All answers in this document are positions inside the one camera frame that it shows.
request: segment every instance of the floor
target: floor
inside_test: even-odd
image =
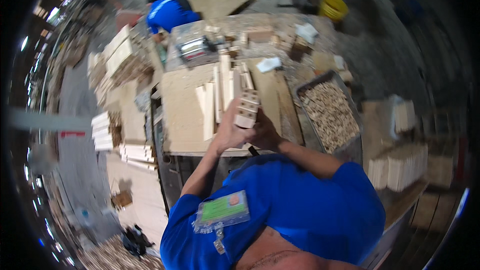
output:
[[[125,9],[147,12],[146,0],[119,0]],[[394,15],[388,0],[346,0],[350,14],[337,34],[338,54],[349,65],[356,83],[357,100],[380,99],[391,93],[413,99],[416,108],[428,108],[423,81],[417,71],[421,58],[415,44],[399,19]],[[297,13],[294,8],[276,7],[277,0],[258,0],[242,13]],[[94,31],[89,51],[81,63],[65,73],[60,95],[62,115],[94,116],[100,112],[92,90],[88,89],[87,56],[89,52],[103,50],[116,33],[115,10],[106,6],[105,17]],[[91,215],[88,225],[93,227],[98,242],[107,240],[118,232],[117,219],[105,213],[105,199],[110,197],[103,154],[94,151],[87,133],[83,139],[59,139],[60,169],[65,187],[74,209],[87,210]],[[215,188],[221,186],[222,177],[231,168],[241,165],[240,160],[225,160]],[[196,163],[185,169],[184,180]]]

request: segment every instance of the wood chips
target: wood chips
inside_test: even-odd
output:
[[[334,83],[321,83],[305,91],[302,101],[327,153],[359,133],[347,97]]]

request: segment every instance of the workbench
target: workbench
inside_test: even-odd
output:
[[[272,26],[275,34],[285,43],[283,48],[290,48],[295,41],[296,26],[310,23],[319,32],[315,37],[314,43],[310,44],[312,52],[325,52],[335,54],[335,29],[332,22],[324,17],[315,15],[301,14],[243,14],[230,15],[222,18],[201,20],[185,25],[175,27],[169,35],[169,44],[167,58],[165,64],[165,73],[162,76],[161,92],[162,104],[164,107],[163,123],[165,131],[165,140],[163,144],[164,153],[180,156],[203,156],[208,148],[209,142],[203,140],[194,142],[195,144],[186,144],[189,142],[187,138],[201,139],[202,117],[198,101],[195,97],[195,88],[208,82],[212,78],[212,65],[201,65],[194,68],[188,68],[179,57],[176,44],[183,44],[188,41],[197,39],[203,35],[207,35],[206,26],[220,28],[220,34],[235,36],[233,46],[240,46],[240,33],[247,28]],[[276,88],[279,95],[280,105],[280,126],[282,137],[296,142],[297,144],[305,144],[305,146],[320,150],[320,145],[315,137],[312,126],[308,122],[307,116],[303,111],[292,104],[285,105],[282,102],[292,101],[295,99],[295,88],[315,77],[314,61],[308,54],[304,54],[301,62],[295,62],[287,56],[287,52],[280,48],[270,45],[268,42],[255,43],[249,42],[247,49],[242,49],[234,61],[245,61],[249,64],[250,71],[255,68],[255,64],[265,57],[279,57],[282,61],[282,70],[270,71],[265,80],[277,80],[279,83],[270,88]],[[178,124],[184,118],[194,116],[185,123],[182,123],[185,129],[190,129],[189,135],[182,135],[178,132],[181,129],[172,131],[169,128],[169,122]],[[362,163],[362,146],[361,141],[352,144],[353,150],[346,150],[342,157],[345,160],[353,160]],[[250,155],[246,147],[242,149],[233,149],[226,151],[223,156],[247,156]]]

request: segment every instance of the man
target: man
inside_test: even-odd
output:
[[[354,265],[368,256],[385,225],[385,210],[362,167],[281,138],[262,109],[254,128],[237,127],[238,103],[234,99],[224,113],[215,139],[170,210],[160,244],[165,268],[358,269]],[[209,196],[221,153],[243,142],[278,154],[248,159]],[[242,190],[248,221],[223,231],[197,229],[197,215],[203,219],[209,201]]]
[[[200,20],[200,16],[192,11],[188,0],[147,0],[147,6],[151,8],[147,15],[147,25],[157,43],[163,41],[159,28],[170,33],[176,26]]]

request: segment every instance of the hand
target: hand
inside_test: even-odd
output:
[[[275,126],[264,113],[260,107],[257,112],[257,123],[253,127],[255,134],[247,139],[247,142],[255,145],[260,149],[268,149],[273,152],[278,152],[279,144],[285,141],[284,138],[279,136]]]
[[[240,98],[235,98],[230,102],[228,109],[222,116],[222,122],[218,127],[215,139],[213,139],[210,145],[209,149],[215,150],[218,155],[228,148],[236,147],[246,142],[255,135],[255,129],[240,128],[233,123],[239,102]]]

